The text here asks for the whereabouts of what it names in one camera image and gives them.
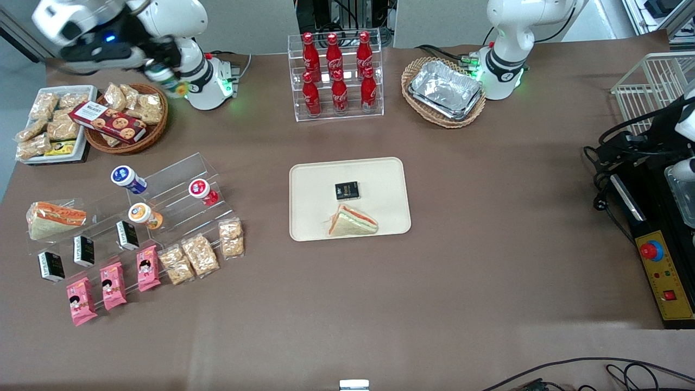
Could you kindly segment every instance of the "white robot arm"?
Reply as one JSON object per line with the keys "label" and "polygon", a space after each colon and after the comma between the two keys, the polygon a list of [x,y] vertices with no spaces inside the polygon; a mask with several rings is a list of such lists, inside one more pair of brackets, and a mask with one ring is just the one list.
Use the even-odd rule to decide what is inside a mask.
{"label": "white robot arm", "polygon": [[75,70],[142,71],[154,62],[188,84],[186,98],[201,110],[234,93],[230,64],[206,58],[191,39],[208,24],[198,0],[41,0],[32,19]]}
{"label": "white robot arm", "polygon": [[487,17],[498,30],[494,46],[478,52],[480,81],[488,99],[511,95],[535,37],[531,26],[554,24],[579,13],[586,0],[489,0]]}

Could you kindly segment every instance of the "brown tablecloth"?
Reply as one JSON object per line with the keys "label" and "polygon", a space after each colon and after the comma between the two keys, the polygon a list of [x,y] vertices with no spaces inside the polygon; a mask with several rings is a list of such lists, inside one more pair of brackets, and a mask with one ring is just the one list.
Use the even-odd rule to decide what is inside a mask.
{"label": "brown tablecloth", "polygon": [[[459,130],[425,122],[402,98],[400,74],[418,50],[384,52],[383,118],[303,123],[286,57],[258,56],[224,106],[171,102],[166,135],[142,154],[18,165],[0,207],[1,388],[336,390],[341,378],[368,378],[377,391],[476,390],[576,356],[692,372],[695,334],[661,330],[630,243],[591,208],[580,150],[619,121],[609,88],[667,49],[663,33],[537,45],[514,94]],[[139,80],[49,73],[51,85],[100,89]],[[149,175],[198,151],[245,222],[247,256],[74,327],[65,291],[26,254],[30,202],[94,201],[117,191],[108,176],[118,164]],[[410,232],[292,241],[292,166],[390,156],[405,167]],[[599,363],[539,376],[608,386]]]}

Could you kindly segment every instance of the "bottle cap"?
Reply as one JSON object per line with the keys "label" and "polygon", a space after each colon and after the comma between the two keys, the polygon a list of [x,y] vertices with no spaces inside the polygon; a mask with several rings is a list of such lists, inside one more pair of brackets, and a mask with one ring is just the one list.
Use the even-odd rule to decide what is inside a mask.
{"label": "bottle cap", "polygon": [[118,166],[111,172],[111,181],[118,186],[128,186],[135,180],[135,171],[128,166]]}
{"label": "bottle cap", "polygon": [[188,193],[197,199],[202,199],[210,194],[210,184],[205,179],[196,179],[188,186]]}
{"label": "bottle cap", "polygon": [[333,80],[335,80],[335,81],[343,80],[343,70],[333,70],[332,75],[333,75]]}
{"label": "bottle cap", "polygon": [[152,208],[142,202],[134,204],[128,211],[128,218],[134,223],[144,223],[152,215]]}

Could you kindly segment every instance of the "sandwich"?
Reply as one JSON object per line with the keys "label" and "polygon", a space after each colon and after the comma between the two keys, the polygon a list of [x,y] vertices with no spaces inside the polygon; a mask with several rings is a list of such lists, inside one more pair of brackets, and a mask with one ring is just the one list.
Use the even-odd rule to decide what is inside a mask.
{"label": "sandwich", "polygon": [[81,227],[87,221],[87,213],[48,202],[34,202],[26,213],[26,221],[29,237],[39,240]]}
{"label": "sandwich", "polygon": [[333,215],[328,235],[369,235],[379,229],[379,224],[366,214],[341,204]]}

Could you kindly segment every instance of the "packaged snack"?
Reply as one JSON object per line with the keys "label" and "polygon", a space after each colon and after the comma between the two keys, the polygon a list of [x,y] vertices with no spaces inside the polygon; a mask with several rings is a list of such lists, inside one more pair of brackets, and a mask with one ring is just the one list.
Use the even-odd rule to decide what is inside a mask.
{"label": "packaged snack", "polygon": [[239,217],[220,221],[220,245],[225,259],[244,255],[244,231]]}
{"label": "packaged snack", "polygon": [[49,122],[46,126],[46,133],[51,141],[74,140],[77,138],[77,131],[80,125],[72,122],[70,117],[63,116],[60,120]]}
{"label": "packaged snack", "polygon": [[104,140],[106,140],[106,144],[107,144],[109,147],[112,147],[112,148],[115,147],[116,145],[118,145],[118,144],[121,143],[120,141],[116,140],[115,138],[113,138],[113,137],[111,137],[111,136],[107,136],[107,135],[105,135],[105,134],[103,134],[103,133],[101,134],[101,137],[102,137]]}
{"label": "packaged snack", "polygon": [[137,143],[146,133],[142,120],[137,120],[95,102],[85,102],[78,105],[69,116],[80,125],[116,138],[126,144]]}
{"label": "packaged snack", "polygon": [[114,83],[108,84],[108,88],[104,93],[104,99],[108,102],[108,106],[116,111],[123,111],[126,108],[126,97]]}
{"label": "packaged snack", "polygon": [[72,109],[82,102],[87,102],[89,100],[88,94],[65,94],[60,97],[58,102],[59,109]]}
{"label": "packaged snack", "polygon": [[203,278],[220,268],[215,251],[202,234],[183,240],[181,246],[198,277]]}
{"label": "packaged snack", "polygon": [[29,237],[39,240],[81,227],[87,222],[87,213],[48,202],[34,202],[26,212]]}
{"label": "packaged snack", "polygon": [[328,235],[339,237],[343,235],[367,235],[373,234],[379,229],[379,224],[373,218],[367,216],[347,205],[338,206],[338,211],[332,217]]}
{"label": "packaged snack", "polygon": [[108,265],[99,270],[99,274],[101,275],[101,294],[104,296],[106,310],[109,311],[116,305],[127,303],[121,262]]}
{"label": "packaged snack", "polygon": [[51,150],[51,139],[48,134],[41,133],[29,141],[17,144],[16,160],[27,160]]}
{"label": "packaged snack", "polygon": [[160,284],[157,246],[150,246],[138,253],[138,289],[144,292]]}
{"label": "packaged snack", "polygon": [[72,154],[75,151],[75,140],[73,141],[56,141],[51,143],[51,150],[44,153],[44,156],[60,156],[64,154]]}
{"label": "packaged snack", "polygon": [[137,250],[140,247],[138,241],[138,233],[132,224],[125,221],[116,223],[116,231],[118,231],[118,244],[126,250]]}
{"label": "packaged snack", "polygon": [[67,297],[68,300],[70,300],[70,314],[72,315],[72,323],[74,323],[75,326],[79,326],[97,317],[91,291],[92,285],[86,277],[67,286]]}
{"label": "packaged snack", "polygon": [[23,143],[24,141],[31,140],[32,138],[36,137],[44,131],[44,128],[46,127],[47,123],[48,120],[46,120],[45,118],[40,118],[32,122],[31,125],[27,126],[25,130],[22,130],[20,133],[17,133],[17,135],[15,136],[15,141],[17,141],[18,143]]}
{"label": "packaged snack", "polygon": [[58,282],[65,278],[63,271],[63,263],[60,261],[60,256],[49,253],[39,254],[39,266],[41,266],[41,278],[44,280]]}
{"label": "packaged snack", "polygon": [[140,93],[127,84],[121,84],[119,87],[126,98],[126,109],[134,109],[138,105],[138,95]]}
{"label": "packaged snack", "polygon": [[56,94],[39,94],[36,96],[31,111],[29,111],[29,118],[32,120],[38,120],[40,118],[47,120],[53,115],[53,110],[56,109],[57,104],[58,96]]}
{"label": "packaged snack", "polygon": [[159,251],[157,254],[174,285],[195,279],[190,261],[178,244],[166,250]]}
{"label": "packaged snack", "polygon": [[94,266],[94,241],[87,237],[72,238],[73,262],[80,266]]}

